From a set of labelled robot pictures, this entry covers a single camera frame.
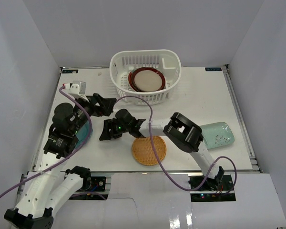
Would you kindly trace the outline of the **teal scalloped round plate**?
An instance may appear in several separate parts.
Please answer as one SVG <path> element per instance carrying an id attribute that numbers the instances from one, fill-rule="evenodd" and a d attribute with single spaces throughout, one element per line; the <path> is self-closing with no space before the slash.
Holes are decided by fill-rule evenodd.
<path id="1" fill-rule="evenodd" d="M 93 133 L 93 126 L 91 119 L 72 136 L 72 151 L 81 149 L 91 138 Z"/>

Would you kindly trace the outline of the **brown rimmed beige round plate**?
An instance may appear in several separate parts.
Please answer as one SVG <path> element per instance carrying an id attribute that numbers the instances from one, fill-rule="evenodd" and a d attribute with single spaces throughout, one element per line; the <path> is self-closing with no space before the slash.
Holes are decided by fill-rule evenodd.
<path id="1" fill-rule="evenodd" d="M 165 88 L 164 75 L 152 67 L 141 67 L 131 71 L 128 82 L 137 92 L 155 92 Z"/>

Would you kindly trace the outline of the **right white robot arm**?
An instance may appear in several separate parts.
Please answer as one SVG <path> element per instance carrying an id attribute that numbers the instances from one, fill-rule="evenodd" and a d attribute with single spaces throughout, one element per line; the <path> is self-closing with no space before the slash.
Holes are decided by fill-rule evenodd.
<path id="1" fill-rule="evenodd" d="M 175 112 L 169 119 L 146 120 L 136 119 L 128 110 L 121 109 L 112 119 L 103 122 L 100 141 L 108 141 L 122 137 L 124 133 L 138 139 L 150 136 L 166 136 L 180 150 L 189 153 L 200 167 L 206 186 L 217 190 L 223 184 L 224 169 L 217 165 L 209 153 L 200 126 Z"/>

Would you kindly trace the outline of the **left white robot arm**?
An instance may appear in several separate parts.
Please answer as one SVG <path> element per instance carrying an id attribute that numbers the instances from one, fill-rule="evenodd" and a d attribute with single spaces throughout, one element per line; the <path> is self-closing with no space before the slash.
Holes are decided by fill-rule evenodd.
<path id="1" fill-rule="evenodd" d="M 90 170 L 75 166 L 67 170 L 67 178 L 59 187 L 52 189 L 67 160 L 83 147 L 78 144 L 78 132 L 87 128 L 82 140 L 86 143 L 92 133 L 91 116 L 110 116 L 117 100 L 93 94 L 85 99 L 73 97 L 72 101 L 75 105 L 61 103 L 55 107 L 39 170 L 28 178 L 31 184 L 15 208 L 5 212 L 4 218 L 18 229 L 51 228 L 57 210 L 69 197 L 91 186 Z"/>

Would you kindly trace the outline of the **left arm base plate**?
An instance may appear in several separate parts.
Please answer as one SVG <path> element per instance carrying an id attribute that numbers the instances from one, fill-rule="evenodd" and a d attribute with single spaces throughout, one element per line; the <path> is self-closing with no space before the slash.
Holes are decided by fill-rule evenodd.
<path id="1" fill-rule="evenodd" d="M 106 177 L 89 177 L 83 181 L 83 186 L 79 189 L 79 191 L 105 191 L 105 186 Z"/>

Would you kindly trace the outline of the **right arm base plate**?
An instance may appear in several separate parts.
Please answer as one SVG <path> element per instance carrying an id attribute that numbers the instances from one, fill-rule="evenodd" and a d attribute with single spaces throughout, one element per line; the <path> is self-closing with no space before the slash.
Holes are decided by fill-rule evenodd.
<path id="1" fill-rule="evenodd" d="M 190 176 L 188 183 L 190 188 L 197 187 L 203 180 L 203 176 Z M 232 177 L 230 175 L 224 175 L 221 183 L 216 186 L 211 182 L 210 179 L 207 179 L 204 184 L 198 189 L 199 191 L 228 191 L 233 186 Z"/>

